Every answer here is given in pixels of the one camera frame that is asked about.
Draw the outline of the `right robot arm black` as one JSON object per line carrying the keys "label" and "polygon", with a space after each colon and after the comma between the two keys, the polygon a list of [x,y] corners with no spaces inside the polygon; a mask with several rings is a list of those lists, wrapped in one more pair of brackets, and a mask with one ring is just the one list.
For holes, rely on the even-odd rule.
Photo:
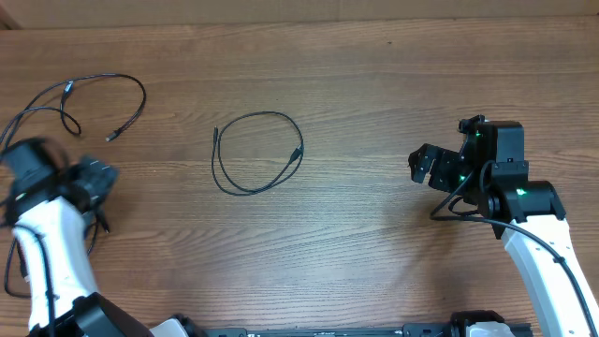
{"label": "right robot arm black", "polygon": [[544,335],[597,335],[598,304],[577,261],[565,208],[550,182],[530,180],[522,124],[476,115],[460,120],[458,130],[464,136],[458,151],[425,143],[408,157],[414,182],[447,194],[431,220],[491,225]]}

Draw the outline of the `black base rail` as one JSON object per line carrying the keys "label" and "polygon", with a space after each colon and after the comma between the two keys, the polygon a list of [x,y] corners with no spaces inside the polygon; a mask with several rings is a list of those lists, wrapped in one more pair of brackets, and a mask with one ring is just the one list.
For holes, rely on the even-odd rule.
{"label": "black base rail", "polygon": [[150,329],[154,337],[533,337],[529,323],[507,324],[494,311],[466,311],[451,315],[444,323],[405,323],[386,328],[247,330],[207,329],[185,315],[173,315]]}

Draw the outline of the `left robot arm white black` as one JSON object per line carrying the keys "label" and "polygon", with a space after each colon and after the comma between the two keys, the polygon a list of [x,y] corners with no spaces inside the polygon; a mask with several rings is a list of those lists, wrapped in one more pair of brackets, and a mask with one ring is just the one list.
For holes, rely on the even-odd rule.
{"label": "left robot arm white black", "polygon": [[2,153],[14,176],[5,219],[29,277],[32,336],[149,336],[151,330],[98,290],[85,233],[107,223],[102,210],[119,172],[85,155],[60,167],[43,138]]}

